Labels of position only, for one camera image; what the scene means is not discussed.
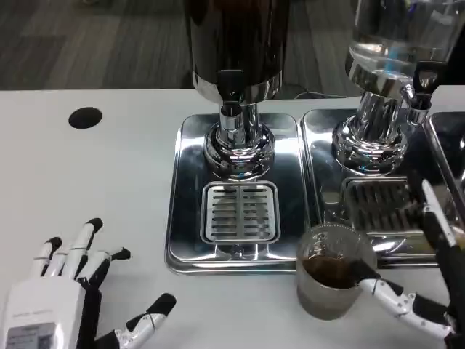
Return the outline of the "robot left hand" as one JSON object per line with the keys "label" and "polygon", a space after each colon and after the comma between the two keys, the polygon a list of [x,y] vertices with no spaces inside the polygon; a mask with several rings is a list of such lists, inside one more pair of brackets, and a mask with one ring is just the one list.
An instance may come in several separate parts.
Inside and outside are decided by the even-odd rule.
{"label": "robot left hand", "polygon": [[124,328],[97,336],[100,287],[112,261],[131,257],[124,247],[89,252],[102,227],[100,218],[90,219],[68,248],[62,247],[58,236],[44,242],[29,277],[7,294],[2,348],[141,348],[160,329],[177,304],[169,293],[128,320]]}

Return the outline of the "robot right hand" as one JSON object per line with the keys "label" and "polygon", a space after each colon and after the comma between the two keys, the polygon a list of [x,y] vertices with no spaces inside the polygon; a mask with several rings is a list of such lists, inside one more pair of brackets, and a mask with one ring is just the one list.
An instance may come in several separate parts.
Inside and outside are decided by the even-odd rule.
{"label": "robot right hand", "polygon": [[434,251],[449,294],[449,305],[441,305],[382,278],[362,260],[349,264],[352,277],[364,292],[397,320],[443,340],[447,348],[464,347],[464,251],[426,179],[409,177],[408,187],[421,205],[420,228]]}

